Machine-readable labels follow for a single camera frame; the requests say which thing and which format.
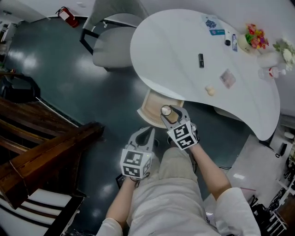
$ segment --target white shirt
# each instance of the white shirt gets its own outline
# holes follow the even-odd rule
[[[225,191],[217,199],[217,229],[206,221],[199,186],[184,178],[158,180],[134,191],[129,236],[260,236],[249,204],[239,188]],[[112,218],[102,222],[97,236],[122,236]]]

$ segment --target artificial flower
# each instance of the artificial flower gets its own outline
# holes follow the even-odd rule
[[[273,44],[273,47],[277,52],[280,52],[286,63],[286,70],[291,71],[295,64],[295,49],[292,43],[286,39],[277,41]]]
[[[246,24],[248,33],[245,34],[246,41],[254,48],[266,48],[269,45],[268,40],[264,37],[263,29],[257,29],[255,24]]]
[[[293,55],[292,53],[288,50],[288,49],[284,49],[283,50],[283,57],[284,57],[284,60],[287,62],[287,63],[292,63],[293,62]]]
[[[286,70],[291,71],[293,69],[293,65],[290,63],[286,64]]]
[[[259,40],[258,40],[258,38],[253,38],[253,39],[251,40],[251,46],[254,47],[254,48],[257,48],[258,45],[259,45]]]
[[[285,38],[283,38],[283,42],[285,42],[289,47],[293,46],[292,43],[289,40],[285,39]]]

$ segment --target small bottle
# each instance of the small bottle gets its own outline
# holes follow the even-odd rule
[[[264,78],[277,79],[277,78],[279,78],[280,73],[282,75],[286,75],[286,70],[282,69],[281,71],[279,71],[279,69],[277,67],[271,67],[268,69],[259,69],[258,70],[258,75],[259,75],[260,79],[264,79]]]

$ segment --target beige shorts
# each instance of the beige shorts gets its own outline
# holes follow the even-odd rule
[[[149,172],[149,177],[141,180],[139,186],[168,178],[186,178],[191,179],[196,183],[198,181],[189,155],[177,147],[169,148],[164,153],[161,164],[158,157],[154,156]]]

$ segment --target flower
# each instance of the flower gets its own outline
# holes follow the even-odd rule
[[[251,46],[254,48],[260,48],[260,40],[258,38],[253,38],[251,40]]]
[[[268,40],[264,37],[263,29],[257,29],[255,24],[246,24],[248,33],[245,34],[246,41],[254,48],[266,48]]]
[[[286,64],[286,70],[291,71],[293,69],[293,65],[290,63]]]
[[[284,49],[283,50],[283,58],[284,60],[288,63],[292,63],[293,62],[293,55],[292,53],[288,50],[288,49]]]
[[[283,42],[285,42],[289,47],[293,46],[292,43],[289,40],[287,40],[286,38],[283,38]]]

